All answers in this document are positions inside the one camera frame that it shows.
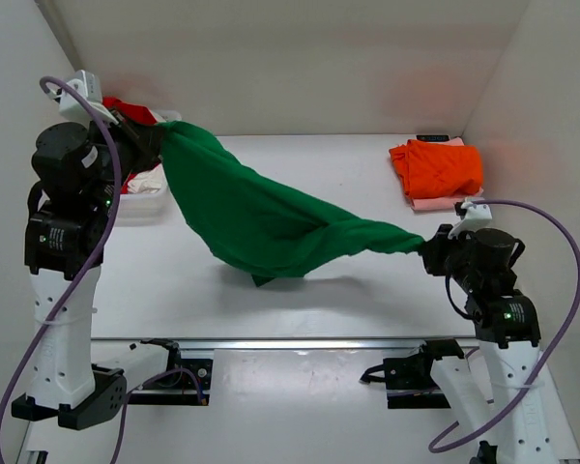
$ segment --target green fabric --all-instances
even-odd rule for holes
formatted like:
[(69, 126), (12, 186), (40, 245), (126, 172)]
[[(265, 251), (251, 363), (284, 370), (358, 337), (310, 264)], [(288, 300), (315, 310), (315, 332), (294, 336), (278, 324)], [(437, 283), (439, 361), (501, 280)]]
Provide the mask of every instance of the green fabric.
[(304, 276), (339, 256), (409, 253), (423, 243), (395, 225), (361, 219), (260, 176), (203, 129), (161, 125), (165, 176), (187, 224), (214, 256), (252, 274), (258, 286)]

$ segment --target folded orange cloth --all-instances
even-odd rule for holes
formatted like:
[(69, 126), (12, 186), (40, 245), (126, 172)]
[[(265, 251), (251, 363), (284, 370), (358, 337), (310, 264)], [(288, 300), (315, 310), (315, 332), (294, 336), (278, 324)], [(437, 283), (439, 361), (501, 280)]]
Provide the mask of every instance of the folded orange cloth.
[(410, 199), (474, 195), (483, 184), (481, 157), (475, 147), (408, 140), (389, 153)]

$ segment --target table surface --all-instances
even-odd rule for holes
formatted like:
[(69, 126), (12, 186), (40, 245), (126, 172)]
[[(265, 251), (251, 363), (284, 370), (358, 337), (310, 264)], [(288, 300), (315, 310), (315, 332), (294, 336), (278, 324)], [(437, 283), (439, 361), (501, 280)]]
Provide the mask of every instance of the table surface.
[[(453, 212), (416, 214), (388, 150), (412, 135), (222, 137), (245, 165), (358, 216), (431, 238)], [(463, 305), (464, 295), (453, 289)], [(416, 254), (363, 252), (305, 279), (255, 288), (185, 224), (170, 195), (147, 225), (119, 225), (106, 246), (95, 298), (93, 338), (287, 338), (473, 335), (457, 317), (441, 278)]]
[[(111, 350), (101, 349), (101, 353)], [(450, 410), (388, 410), (384, 386), (358, 382), (394, 351), (216, 350), (208, 407), (130, 406), (119, 463), (460, 464), (472, 446), (431, 454), (427, 444), (453, 422)], [(471, 359), (489, 397), (485, 363)], [(540, 380), (555, 453), (580, 457), (547, 370)], [(87, 430), (32, 425), (24, 450), (46, 450), (46, 464), (106, 463), (118, 418)], [(455, 432), (451, 438), (458, 437)]]

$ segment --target purple hose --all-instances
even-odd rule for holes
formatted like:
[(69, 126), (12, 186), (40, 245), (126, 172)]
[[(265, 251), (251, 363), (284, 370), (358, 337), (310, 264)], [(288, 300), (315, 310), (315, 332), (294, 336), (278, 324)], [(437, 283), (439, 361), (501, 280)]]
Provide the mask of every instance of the purple hose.
[[(548, 361), (548, 358), (550, 358), (550, 356), (552, 355), (552, 353), (554, 352), (556, 347), (559, 345), (559, 343), (563, 339), (564, 335), (566, 334), (567, 330), (569, 329), (569, 326), (573, 322), (573, 318), (575, 317), (576, 313), (578, 312), (578, 307), (580, 306), (580, 248), (578, 247), (578, 245), (576, 244), (576, 241), (573, 239), (573, 237), (571, 236), (571, 234), (565, 228), (564, 225), (562, 225), (558, 220), (556, 220), (555, 217), (552, 217), (551, 215), (549, 215), (548, 213), (546, 213), (545, 211), (541, 210), (540, 208), (538, 208), (536, 206), (529, 205), (527, 203), (523, 203), (520, 201), (513, 201), (513, 200), (480, 200), (480, 201), (474, 201), (474, 203), (478, 204), (478, 205), (515, 206), (517, 208), (523, 208), (525, 210), (533, 211), (534, 213), (537, 213), (538, 215), (548, 219), (561, 231), (561, 233), (563, 233), (563, 235), (565, 235), (565, 238), (567, 239), (569, 245), (571, 246), (571, 250), (573, 251), (573, 255), (574, 255), (575, 260), (576, 260), (578, 282), (576, 284), (575, 296), (573, 297), (573, 302), (571, 303), (571, 309), (569, 310), (569, 314), (565, 318), (565, 321), (561, 325), (561, 328), (559, 329), (557, 334), (554, 336), (552, 341), (550, 341), (550, 343), (548, 344), (547, 348), (545, 349), (543, 355), (541, 356), (539, 361), (537, 361), (537, 364), (535, 365), (535, 367), (533, 367), (533, 370), (531, 370), (531, 374), (529, 375), (529, 378), (527, 379), (527, 381), (525, 383), (525, 385), (530, 386), (533, 384), (533, 382), (535, 381), (535, 379), (539, 375), (541, 369), (545, 366), (546, 362)], [(513, 411), (517, 407), (517, 405), (520, 404), (520, 401), (522, 401), (522, 398), (524, 398), (524, 396), (526, 395), (528, 390), (529, 389), (521, 390), (520, 393), (517, 394), (505, 408), (503, 408), (501, 411), (499, 411), (498, 414), (496, 414), (496, 416), (494, 416), (494, 418), (492, 418), (492, 420), (490, 420), (488, 423), (486, 423), (484, 426), (480, 427), (479, 429), (477, 429), (473, 433), (470, 433), (466, 437), (460, 438), (459, 440), (455, 440), (454, 442), (451, 442), (449, 444), (438, 447), (438, 444), (440, 443), (440, 441), (443, 440), (447, 435), (449, 435), (451, 433), (451, 431), (457, 426), (457, 424), (451, 425), (447, 430), (445, 430), (438, 437), (436, 437), (434, 440), (432, 440), (432, 442), (429, 444), (429, 450), (431, 452), (434, 452), (434, 453), (446, 452), (446, 451), (451, 451), (451, 450), (454, 450), (456, 448), (462, 447), (462, 446), (466, 445), (467, 443), (472, 442), (473, 440), (480, 437), (488, 430), (492, 429), (496, 424), (498, 424), (500, 421), (502, 421), (511, 411)]]
[[(81, 279), (84, 278), (84, 275), (88, 272), (88, 270), (90, 270), (90, 268), (93, 266), (95, 261), (97, 261), (99, 254), (103, 250), (103, 246), (105, 245), (105, 243), (107, 242), (107, 239), (109, 238), (109, 234), (112, 230), (112, 227), (114, 226), (114, 222), (116, 221), (116, 216), (118, 214), (118, 204), (120, 202), (120, 189), (121, 189), (121, 168), (120, 168), (120, 159), (118, 158), (118, 150), (116, 149), (116, 144), (114, 144), (114, 140), (112, 139), (112, 136), (109, 133), (109, 130), (107, 130), (105, 123), (97, 115), (97, 113), (95, 112), (93, 107), (90, 104), (88, 104), (88, 102), (86, 100), (84, 100), (73, 88), (71, 88), (69, 85), (67, 85), (62, 80), (56, 79), (55, 77), (46, 76), (46, 77), (43, 77), (39, 81), (41, 88), (43, 89), (43, 91), (46, 94), (49, 93), (49, 88), (47, 87), (48, 83), (57, 85), (58, 87), (60, 87), (63, 90), (63, 92), (67, 92), (74, 99), (76, 99), (77, 102), (79, 104), (81, 104), (82, 107), (86, 110), (86, 112), (90, 115), (90, 117), (95, 122), (95, 124), (99, 127), (99, 130), (101, 131), (101, 135), (105, 139), (105, 143), (107, 144), (107, 147), (109, 148), (109, 154), (110, 154), (111, 159), (112, 159), (112, 169), (113, 169), (113, 173), (114, 173), (114, 192), (113, 192), (113, 198), (112, 198), (112, 205), (110, 206), (110, 209), (109, 209), (109, 216), (107, 218), (107, 225), (105, 226), (105, 230), (103, 231), (103, 235), (101, 235), (101, 238), (99, 239), (99, 243), (97, 244), (97, 246), (95, 246), (95, 249), (93, 249), (93, 252), (90, 253), (90, 256), (84, 262), (83, 266), (81, 267), (81, 270), (79, 271), (79, 273), (77, 273), (77, 275), (75, 276), (75, 278), (73, 279), (73, 281), (71, 282), (69, 287), (67, 287), (67, 290), (65, 291), (63, 296), (58, 299), (58, 301), (56, 302), (54, 307), (51, 309), (51, 311), (49, 311), (49, 314), (47, 315), (47, 318), (45, 319), (45, 321), (53, 321), (54, 318), (56, 317), (56, 314), (58, 313), (60, 308), (62, 306), (64, 306), (64, 304), (67, 302), (67, 300), (69, 299), (69, 297), (73, 293), (73, 290), (77, 287), (77, 285), (79, 284)], [(17, 381), (19, 380), (19, 377), (21, 377), (21, 373), (23, 372), (24, 367), (26, 366), (26, 364), (28, 364), (28, 362), (32, 358), (32, 355), (34, 354), (35, 349), (37, 348), (37, 346), (39, 346), (39, 343), (41, 342), (41, 339), (43, 338), (43, 336), (47, 332), (48, 328), (49, 328), (48, 325), (42, 325), (39, 328), (39, 331), (35, 334), (34, 338), (30, 342), (30, 345), (28, 346), (25, 353), (23, 354), (21, 361), (17, 365), (17, 368), (15, 369), (13, 376), (11, 377), (11, 380), (9, 381), (9, 384), (7, 385), (7, 387), (4, 391), (4, 394), (2, 395), (2, 399), (0, 400), (0, 434), (2, 431), (2, 422), (4, 420), (5, 414), (7, 412), (7, 408), (9, 406), (9, 400), (11, 399), (11, 395), (13, 394), (13, 392), (15, 390), (15, 386), (17, 385)], [(2, 454), (1, 447), (0, 447), (0, 464), (6, 464), (6, 462), (4, 460), (4, 456)]]
[[(204, 400), (204, 397), (202, 396), (202, 391), (201, 391), (201, 387), (200, 387), (199, 382), (195, 378), (195, 375), (193, 375), (193, 372), (191, 372), (189, 369), (185, 369), (183, 367), (178, 367), (176, 369), (167, 370), (165, 372), (162, 372), (161, 374), (158, 374), (154, 377), (151, 377), (146, 382), (144, 382), (144, 386), (147, 386), (148, 384), (152, 384), (153, 382), (157, 382), (157, 380), (161, 380), (164, 377), (167, 377), (167, 376), (173, 375), (173, 374), (177, 374), (179, 372), (185, 373), (190, 377), (191, 382), (193, 382), (193, 384), (195, 385), (195, 392), (197, 393), (197, 400), (200, 403), (202, 403)], [(116, 440), (116, 448), (114, 448), (114, 454), (112, 454), (112, 459), (111, 459), (111, 461), (109, 461), (109, 464), (116, 464), (116, 461), (118, 461), (118, 454), (120, 454), (120, 448), (123, 445), (123, 437), (125, 436), (125, 426), (127, 424), (127, 406), (129, 405), (129, 399), (131, 398), (131, 394), (136, 389), (137, 389), (137, 387), (135, 387), (135, 389), (131, 390), (125, 398), (125, 404), (123, 405), (123, 411), (121, 412), (121, 416), (120, 416), (120, 427), (118, 428), (118, 439)]]

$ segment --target purple cable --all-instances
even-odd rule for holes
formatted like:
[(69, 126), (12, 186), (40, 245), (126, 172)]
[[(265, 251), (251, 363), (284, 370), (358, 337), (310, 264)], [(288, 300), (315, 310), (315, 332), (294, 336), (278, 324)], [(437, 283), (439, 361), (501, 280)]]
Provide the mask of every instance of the purple cable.
[[(521, 201), (513, 201), (513, 200), (480, 200), (480, 201), (474, 201), (473, 203), (475, 203), (477, 205), (515, 206), (517, 208), (523, 208), (525, 210), (533, 211), (534, 213), (537, 213), (538, 215), (548, 219), (565, 236), (565, 238), (567, 239), (567, 242), (571, 246), (571, 250), (573, 251), (573, 255), (574, 255), (575, 260), (576, 260), (578, 281), (576, 284), (576, 292), (575, 292), (575, 295), (573, 297), (573, 302), (571, 303), (571, 309), (569, 310), (569, 314), (567, 315), (563, 324), (561, 325), (561, 328), (559, 329), (557, 334), (554, 335), (554, 338), (548, 344), (543, 355), (541, 356), (539, 361), (537, 361), (537, 364), (535, 364), (535, 367), (533, 367), (533, 370), (531, 370), (531, 374), (529, 375), (529, 378), (525, 382), (525, 385), (530, 386), (533, 384), (533, 382), (535, 381), (535, 379), (539, 375), (540, 371), (545, 366), (546, 362), (548, 361), (548, 358), (550, 358), (550, 356), (552, 355), (552, 353), (554, 352), (556, 347), (559, 345), (559, 343), (563, 339), (564, 335), (566, 334), (567, 330), (569, 329), (569, 326), (571, 326), (571, 323), (573, 322), (573, 318), (575, 317), (576, 313), (578, 312), (578, 307), (580, 306), (580, 248), (578, 247), (578, 245), (576, 244), (576, 241), (574, 240), (574, 238), (571, 236), (571, 234), (565, 228), (564, 225), (562, 225), (555, 217), (549, 215), (548, 213), (546, 213), (545, 211), (541, 210), (540, 208), (538, 208), (536, 206), (529, 205), (529, 204), (523, 203)], [(505, 408), (503, 408), (501, 411), (499, 411), (498, 414), (496, 414), (496, 416), (494, 416), (494, 418), (492, 418), (492, 420), (490, 420), (488, 423), (486, 423), (484, 426), (480, 427), (479, 429), (477, 429), (473, 433), (470, 433), (466, 437), (460, 438), (459, 440), (455, 440), (454, 442), (451, 442), (449, 444), (438, 447), (438, 444), (441, 442), (441, 440), (443, 440), (447, 435), (449, 435), (451, 433), (451, 431), (455, 427), (457, 427), (457, 423), (452, 424), (447, 430), (443, 431), (443, 433), (441, 433), (438, 437), (436, 437), (434, 440), (432, 440), (432, 442), (429, 444), (429, 447), (428, 447), (429, 450), (431, 452), (434, 452), (434, 453), (446, 452), (446, 451), (455, 450), (456, 448), (459, 448), (461, 446), (466, 445), (467, 443), (472, 442), (473, 440), (480, 437), (488, 430), (492, 429), (496, 424), (498, 424), (500, 421), (502, 421), (511, 411), (513, 411), (517, 407), (517, 405), (520, 404), (520, 401), (522, 401), (522, 399), (524, 398), (524, 396), (526, 395), (528, 390), (529, 389), (521, 390), (520, 393), (517, 394)]]
[[(173, 374), (177, 374), (179, 372), (185, 373), (191, 378), (191, 382), (193, 382), (193, 384), (195, 385), (195, 392), (197, 394), (197, 400), (200, 403), (202, 403), (204, 401), (204, 397), (202, 396), (202, 390), (201, 390), (199, 382), (195, 378), (195, 375), (193, 375), (193, 372), (191, 372), (189, 369), (185, 369), (183, 367), (178, 367), (176, 369), (167, 370), (165, 372), (162, 372), (161, 374), (158, 374), (154, 377), (151, 377), (146, 382), (144, 382), (143, 386), (145, 387), (149, 384), (157, 382), (157, 380), (161, 380), (164, 377), (167, 377), (167, 376), (173, 375)], [(137, 387), (135, 387), (133, 390), (131, 390), (127, 394), (127, 396), (125, 397), (125, 404), (123, 405), (123, 411), (121, 412), (121, 416), (120, 416), (120, 427), (118, 429), (118, 438), (116, 439), (116, 448), (114, 448), (114, 454), (112, 454), (112, 460), (109, 461), (109, 464), (116, 464), (116, 461), (118, 460), (118, 454), (120, 454), (120, 448), (123, 445), (123, 437), (125, 436), (125, 426), (126, 426), (126, 422), (127, 422), (127, 406), (129, 405), (129, 399), (131, 398), (131, 394), (135, 390), (137, 390)]]
[[(60, 308), (64, 306), (64, 304), (67, 302), (67, 300), (73, 293), (73, 290), (75, 290), (81, 279), (84, 278), (84, 275), (88, 272), (88, 270), (90, 270), (95, 261), (97, 261), (99, 254), (102, 252), (103, 246), (105, 245), (107, 239), (109, 238), (109, 234), (112, 230), (112, 227), (114, 226), (114, 222), (116, 221), (116, 216), (118, 214), (118, 204), (120, 202), (120, 189), (121, 189), (121, 168), (120, 168), (120, 159), (118, 158), (118, 150), (116, 149), (116, 144), (114, 143), (114, 140), (112, 139), (109, 130), (107, 130), (105, 123), (97, 115), (94, 108), (90, 104), (88, 104), (88, 102), (84, 100), (73, 88), (71, 88), (62, 80), (57, 79), (55, 77), (46, 76), (39, 81), (39, 85), (41, 85), (41, 88), (46, 94), (49, 93), (49, 88), (47, 87), (48, 83), (57, 85), (63, 90), (63, 92), (67, 92), (74, 99), (76, 99), (77, 102), (81, 104), (82, 107), (86, 110), (86, 112), (90, 115), (95, 124), (99, 127), (101, 135), (105, 139), (105, 143), (109, 148), (109, 154), (112, 159), (112, 169), (114, 173), (114, 192), (112, 198), (112, 205), (110, 206), (105, 230), (103, 231), (103, 234), (101, 235), (101, 238), (97, 243), (97, 246), (95, 246), (93, 252), (90, 253), (90, 256), (84, 262), (79, 273), (77, 273), (77, 275), (75, 276), (69, 287), (67, 287), (67, 290), (65, 290), (63, 296), (58, 299), (54, 307), (51, 309), (51, 311), (49, 311), (49, 314), (47, 314), (47, 318), (45, 319), (45, 321), (53, 321), (54, 318), (56, 317), (56, 314), (58, 313)], [(28, 364), (28, 362), (32, 358), (35, 349), (37, 348), (37, 346), (39, 346), (39, 343), (41, 342), (48, 328), (49, 328), (48, 325), (42, 325), (39, 328), (39, 331), (35, 334), (34, 338), (30, 342), (30, 345), (23, 354), (21, 361), (17, 365), (17, 368), (15, 369), (13, 376), (9, 381), (9, 384), (7, 385), (4, 394), (2, 395), (2, 399), (0, 400), (0, 435), (2, 431), (2, 422), (7, 412), (11, 395), (15, 390), (15, 386), (17, 385), (17, 381), (19, 380), (19, 377), (21, 377), (21, 373), (23, 372), (24, 367), (26, 366), (26, 364)], [(2, 454), (1, 446), (0, 446), (0, 464), (6, 464), (4, 456)]]

